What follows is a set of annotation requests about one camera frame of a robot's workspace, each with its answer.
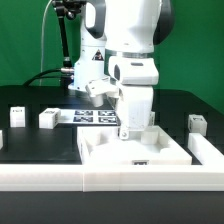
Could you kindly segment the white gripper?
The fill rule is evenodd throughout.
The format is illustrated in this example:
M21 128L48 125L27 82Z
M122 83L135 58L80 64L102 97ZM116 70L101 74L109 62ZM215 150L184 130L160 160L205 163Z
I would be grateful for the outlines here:
M151 86L119 86L116 114L120 120L120 138L127 140L129 131L143 131L149 124L153 103Z

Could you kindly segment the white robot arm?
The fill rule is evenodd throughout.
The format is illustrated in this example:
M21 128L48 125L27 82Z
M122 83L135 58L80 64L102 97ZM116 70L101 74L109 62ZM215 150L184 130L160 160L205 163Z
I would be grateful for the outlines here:
M81 10L80 57L69 89L96 107L110 98L121 139L149 126L159 80L154 47L173 26L171 0L86 0Z

